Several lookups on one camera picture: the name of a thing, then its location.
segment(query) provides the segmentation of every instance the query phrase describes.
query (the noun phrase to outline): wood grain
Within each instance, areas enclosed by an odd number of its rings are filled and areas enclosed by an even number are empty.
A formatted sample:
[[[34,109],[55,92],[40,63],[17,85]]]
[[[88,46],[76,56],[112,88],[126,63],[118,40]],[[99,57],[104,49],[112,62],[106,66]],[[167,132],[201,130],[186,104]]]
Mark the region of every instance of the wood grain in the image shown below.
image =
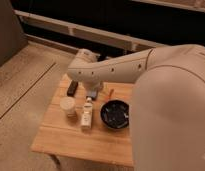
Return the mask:
[[[92,129],[83,132],[80,129],[80,117],[86,91],[82,85],[78,86],[75,94],[77,118],[67,118],[59,106],[69,84],[69,78],[64,75],[43,117],[32,151],[132,167],[129,129],[114,131],[107,128],[100,119],[100,109],[110,89],[114,89],[111,99],[129,103],[133,85],[105,83],[94,102]]]

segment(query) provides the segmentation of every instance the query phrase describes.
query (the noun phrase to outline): table leg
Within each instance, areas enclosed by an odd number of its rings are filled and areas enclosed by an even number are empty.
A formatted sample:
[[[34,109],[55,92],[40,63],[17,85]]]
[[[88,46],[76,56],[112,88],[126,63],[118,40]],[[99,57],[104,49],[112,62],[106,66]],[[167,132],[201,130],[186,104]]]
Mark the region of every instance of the table leg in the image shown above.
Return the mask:
[[[53,155],[53,154],[49,154],[49,157],[53,160],[54,164],[56,165],[58,170],[61,170],[61,164],[59,159],[57,158],[57,156]]]

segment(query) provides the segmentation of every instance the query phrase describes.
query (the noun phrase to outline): white container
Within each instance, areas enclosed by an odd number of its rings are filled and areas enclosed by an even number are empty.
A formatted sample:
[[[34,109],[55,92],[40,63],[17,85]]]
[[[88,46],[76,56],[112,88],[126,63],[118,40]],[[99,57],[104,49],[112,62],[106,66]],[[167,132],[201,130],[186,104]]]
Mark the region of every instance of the white container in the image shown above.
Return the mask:
[[[76,116],[75,99],[72,97],[63,97],[60,100],[60,107],[65,112],[67,117]]]

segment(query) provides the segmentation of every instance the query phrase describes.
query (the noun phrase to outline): metal bar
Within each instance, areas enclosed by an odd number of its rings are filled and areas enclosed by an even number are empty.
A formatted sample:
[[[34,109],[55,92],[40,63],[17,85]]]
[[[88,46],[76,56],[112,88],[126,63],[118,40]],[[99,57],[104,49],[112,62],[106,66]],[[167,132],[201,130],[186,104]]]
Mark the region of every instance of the metal bar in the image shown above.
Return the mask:
[[[28,14],[22,11],[16,10],[15,13],[20,17],[21,21],[26,24],[82,38],[89,41],[106,44],[124,50],[138,51],[139,46],[141,46],[142,49],[166,46],[165,44],[161,43],[143,40],[128,35],[112,33],[78,24],[73,24],[70,22],[43,17],[40,15]]]
[[[164,2],[164,1],[159,1],[159,0],[131,0],[131,1],[143,2],[143,3],[148,3],[148,4],[154,4],[154,5],[161,5],[161,6],[172,7],[172,8],[185,9],[185,10],[190,10],[190,11],[205,12],[205,8],[203,7],[196,8],[195,6],[192,6],[192,5],[176,4],[176,3]]]

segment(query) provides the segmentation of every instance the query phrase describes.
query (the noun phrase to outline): black wall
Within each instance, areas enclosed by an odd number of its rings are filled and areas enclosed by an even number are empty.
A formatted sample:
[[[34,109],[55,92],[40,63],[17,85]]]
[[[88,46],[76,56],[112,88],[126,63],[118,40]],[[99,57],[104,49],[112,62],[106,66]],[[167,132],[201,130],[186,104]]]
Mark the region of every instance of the black wall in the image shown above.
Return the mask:
[[[205,13],[129,0],[11,0],[15,9],[164,44],[205,45]]]

